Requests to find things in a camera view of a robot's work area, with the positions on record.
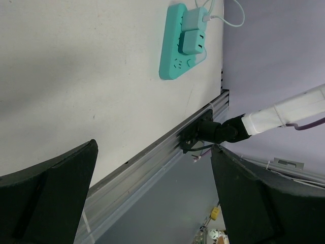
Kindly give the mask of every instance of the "electrical outlet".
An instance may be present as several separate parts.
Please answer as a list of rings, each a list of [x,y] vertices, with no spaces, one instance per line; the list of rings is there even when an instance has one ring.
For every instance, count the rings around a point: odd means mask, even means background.
[[[205,33],[199,29],[185,32],[183,42],[183,53],[199,54],[204,51]]]
[[[185,4],[168,7],[164,40],[162,42],[159,76],[163,80],[173,80],[197,65],[197,54],[183,52],[186,32],[182,31],[183,16],[189,12]]]

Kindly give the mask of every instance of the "white wall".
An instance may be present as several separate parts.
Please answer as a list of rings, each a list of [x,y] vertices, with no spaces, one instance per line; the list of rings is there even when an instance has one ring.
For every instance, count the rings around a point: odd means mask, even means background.
[[[241,0],[246,22],[224,28],[224,87],[230,89],[233,117],[325,83],[324,0]],[[225,18],[240,22],[233,1],[225,1]],[[300,121],[306,124],[324,114]],[[277,128],[230,150],[266,159],[304,162],[325,174],[325,125],[298,132]]]

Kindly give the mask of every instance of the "purple cable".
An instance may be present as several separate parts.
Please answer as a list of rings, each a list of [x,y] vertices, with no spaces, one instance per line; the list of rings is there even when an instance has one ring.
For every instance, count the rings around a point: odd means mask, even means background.
[[[297,124],[286,124],[286,126],[293,126],[297,131],[304,131],[310,128],[314,128],[316,126],[320,126],[322,124],[325,124],[325,118],[321,118],[313,123],[304,126],[298,126]]]

